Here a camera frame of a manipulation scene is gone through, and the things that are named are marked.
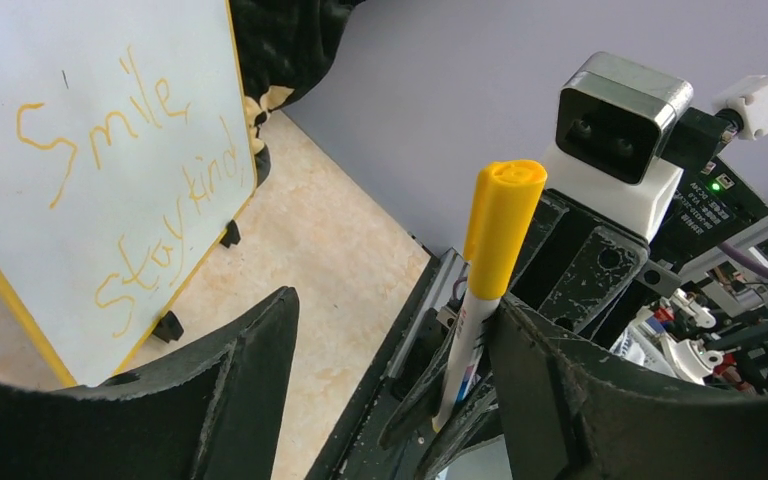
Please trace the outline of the yellow framed whiteboard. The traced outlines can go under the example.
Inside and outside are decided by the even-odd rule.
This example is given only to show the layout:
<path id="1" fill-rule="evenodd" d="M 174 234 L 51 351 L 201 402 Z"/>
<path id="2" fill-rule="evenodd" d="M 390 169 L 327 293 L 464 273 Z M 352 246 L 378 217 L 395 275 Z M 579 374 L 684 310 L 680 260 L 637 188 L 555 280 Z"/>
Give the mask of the yellow framed whiteboard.
<path id="1" fill-rule="evenodd" d="M 0 295 L 57 377 L 119 373 L 253 196 L 226 1 L 0 1 Z"/>

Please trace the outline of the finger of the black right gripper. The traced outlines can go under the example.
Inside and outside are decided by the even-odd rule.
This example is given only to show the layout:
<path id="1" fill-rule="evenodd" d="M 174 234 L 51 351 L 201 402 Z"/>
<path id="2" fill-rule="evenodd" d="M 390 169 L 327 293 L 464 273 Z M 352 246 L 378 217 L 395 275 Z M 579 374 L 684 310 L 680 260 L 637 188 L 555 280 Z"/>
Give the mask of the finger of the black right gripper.
<path id="1" fill-rule="evenodd" d="M 417 466 L 418 479 L 435 479 L 459 457 L 500 438 L 500 414 L 493 374 L 468 394 L 436 435 Z"/>
<path id="2" fill-rule="evenodd" d="M 383 427 L 378 445 L 384 450 L 405 440 L 439 411 L 453 337 L 454 330 L 449 329 L 428 365 Z"/>

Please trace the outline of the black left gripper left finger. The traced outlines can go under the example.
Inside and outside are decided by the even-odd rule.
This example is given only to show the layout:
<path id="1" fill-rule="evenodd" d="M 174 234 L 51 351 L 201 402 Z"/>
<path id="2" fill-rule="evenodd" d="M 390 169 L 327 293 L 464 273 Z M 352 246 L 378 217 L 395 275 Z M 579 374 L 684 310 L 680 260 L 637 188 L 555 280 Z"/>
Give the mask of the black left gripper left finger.
<path id="1" fill-rule="evenodd" d="M 282 287 L 100 386 L 0 384 L 0 479 L 270 478 L 299 314 Z"/>

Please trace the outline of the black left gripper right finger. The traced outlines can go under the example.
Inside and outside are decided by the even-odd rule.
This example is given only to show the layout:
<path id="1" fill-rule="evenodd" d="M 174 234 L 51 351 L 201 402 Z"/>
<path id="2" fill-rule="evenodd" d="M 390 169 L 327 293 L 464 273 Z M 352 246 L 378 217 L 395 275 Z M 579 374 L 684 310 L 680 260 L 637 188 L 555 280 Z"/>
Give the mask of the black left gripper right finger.
<path id="1" fill-rule="evenodd" d="M 768 479 L 768 396 L 653 372 L 513 296 L 489 353 L 516 479 Z"/>

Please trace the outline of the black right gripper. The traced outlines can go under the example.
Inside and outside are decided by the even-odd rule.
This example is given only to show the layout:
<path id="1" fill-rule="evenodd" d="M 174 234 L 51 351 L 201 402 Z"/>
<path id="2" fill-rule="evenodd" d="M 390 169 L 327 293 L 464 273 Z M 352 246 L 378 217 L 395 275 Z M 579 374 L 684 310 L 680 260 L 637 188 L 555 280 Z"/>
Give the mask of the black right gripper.
<path id="1" fill-rule="evenodd" d="M 643 237 L 549 189 L 534 212 L 509 292 L 545 319 L 580 333 L 619 298 L 648 258 Z"/>

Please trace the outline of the white whiteboard marker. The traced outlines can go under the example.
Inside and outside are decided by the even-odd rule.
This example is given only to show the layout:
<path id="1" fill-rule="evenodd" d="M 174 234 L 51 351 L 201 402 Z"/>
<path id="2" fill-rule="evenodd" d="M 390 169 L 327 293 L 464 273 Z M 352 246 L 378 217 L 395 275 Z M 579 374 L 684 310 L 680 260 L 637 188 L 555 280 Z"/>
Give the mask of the white whiteboard marker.
<path id="1" fill-rule="evenodd" d="M 491 316 L 501 298 L 492 300 L 476 297 L 470 290 L 453 325 L 453 340 L 449 351 L 440 407 L 432 426 L 440 432 L 452 418 L 455 407 L 472 388 L 477 367 L 484 350 L 486 332 Z"/>

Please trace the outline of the yellow marker cap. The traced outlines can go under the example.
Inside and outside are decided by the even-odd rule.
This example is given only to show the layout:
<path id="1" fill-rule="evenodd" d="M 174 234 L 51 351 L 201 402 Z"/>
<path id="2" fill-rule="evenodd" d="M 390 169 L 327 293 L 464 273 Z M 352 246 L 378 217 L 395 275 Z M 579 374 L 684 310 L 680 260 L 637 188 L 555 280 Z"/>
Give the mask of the yellow marker cap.
<path id="1" fill-rule="evenodd" d="M 478 173 L 462 252 L 475 297 L 495 300 L 507 291 L 547 178 L 540 163 L 525 159 L 493 162 Z"/>

